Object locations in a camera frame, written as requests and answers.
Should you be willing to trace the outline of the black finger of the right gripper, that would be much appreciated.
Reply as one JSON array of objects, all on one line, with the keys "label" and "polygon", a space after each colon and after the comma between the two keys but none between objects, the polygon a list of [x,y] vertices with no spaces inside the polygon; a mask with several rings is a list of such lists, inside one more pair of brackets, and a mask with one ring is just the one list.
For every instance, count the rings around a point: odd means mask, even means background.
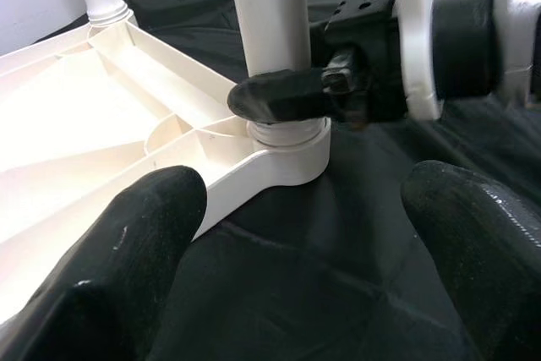
[{"label": "black finger of the right gripper", "polygon": [[358,53],[339,50],[324,67],[252,76],[230,90],[227,105],[235,115],[254,123],[323,117],[345,121],[356,110],[358,92]]}]

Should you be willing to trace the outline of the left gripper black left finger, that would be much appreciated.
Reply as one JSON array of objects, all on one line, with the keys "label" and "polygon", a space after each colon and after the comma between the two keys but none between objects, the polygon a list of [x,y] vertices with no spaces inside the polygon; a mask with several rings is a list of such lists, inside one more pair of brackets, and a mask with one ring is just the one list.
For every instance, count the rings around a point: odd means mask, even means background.
[{"label": "left gripper black left finger", "polygon": [[144,359],[206,207],[191,167],[162,168],[124,189],[14,317],[2,359]]}]

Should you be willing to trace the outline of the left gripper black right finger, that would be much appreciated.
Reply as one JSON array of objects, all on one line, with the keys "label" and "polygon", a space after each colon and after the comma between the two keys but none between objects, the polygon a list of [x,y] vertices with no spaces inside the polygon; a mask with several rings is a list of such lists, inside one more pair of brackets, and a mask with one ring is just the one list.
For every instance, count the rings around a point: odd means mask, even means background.
[{"label": "left gripper black right finger", "polygon": [[422,161],[401,186],[409,220],[485,360],[540,358],[540,216],[504,184]]}]

